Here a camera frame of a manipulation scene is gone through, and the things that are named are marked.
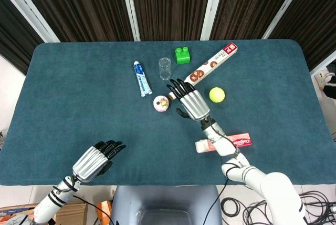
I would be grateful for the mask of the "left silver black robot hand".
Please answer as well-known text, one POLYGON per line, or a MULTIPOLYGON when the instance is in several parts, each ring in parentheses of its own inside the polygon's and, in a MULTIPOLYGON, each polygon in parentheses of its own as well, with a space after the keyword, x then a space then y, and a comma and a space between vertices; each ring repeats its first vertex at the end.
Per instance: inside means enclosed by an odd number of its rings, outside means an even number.
POLYGON ((91 146, 72 167, 75 180, 88 183, 104 174, 113 165, 112 159, 125 147, 121 141, 114 140, 91 146))

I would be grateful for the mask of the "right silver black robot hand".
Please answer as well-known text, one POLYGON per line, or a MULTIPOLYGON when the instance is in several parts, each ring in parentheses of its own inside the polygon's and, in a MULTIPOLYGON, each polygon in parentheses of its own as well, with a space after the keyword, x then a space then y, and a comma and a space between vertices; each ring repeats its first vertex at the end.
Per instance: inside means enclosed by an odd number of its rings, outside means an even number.
POLYGON ((170 79, 170 82, 173 85, 167 84, 167 87, 185 109, 184 112, 182 109, 176 108, 176 112, 181 117, 198 122, 209 117, 210 109, 207 103, 192 84, 179 78, 177 80, 170 79))

